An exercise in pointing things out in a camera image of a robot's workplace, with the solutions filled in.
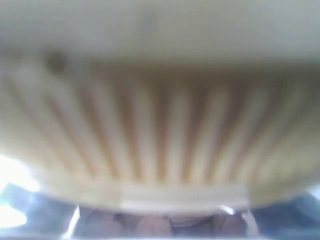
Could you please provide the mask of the clear jar gold lid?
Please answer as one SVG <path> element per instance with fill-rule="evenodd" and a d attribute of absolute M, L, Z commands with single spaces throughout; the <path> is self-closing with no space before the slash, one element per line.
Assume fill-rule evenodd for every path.
<path fill-rule="evenodd" d="M 319 184 L 319 1 L 1 1 L 2 238 L 258 238 Z"/>

